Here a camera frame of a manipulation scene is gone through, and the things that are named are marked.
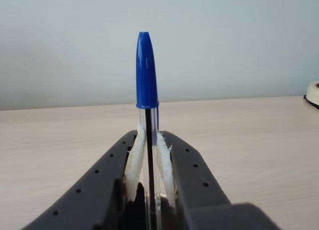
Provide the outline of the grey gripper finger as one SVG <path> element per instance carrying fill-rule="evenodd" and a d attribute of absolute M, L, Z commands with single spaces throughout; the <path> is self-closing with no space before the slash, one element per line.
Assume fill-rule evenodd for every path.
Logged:
<path fill-rule="evenodd" d="M 144 230 L 144 189 L 128 203 L 124 169 L 137 131 L 122 136 L 62 197 L 26 230 Z"/>
<path fill-rule="evenodd" d="M 201 154 L 177 135 L 162 131 L 171 147 L 175 184 L 175 224 L 178 230 L 227 230 L 224 210 L 230 201 Z"/>

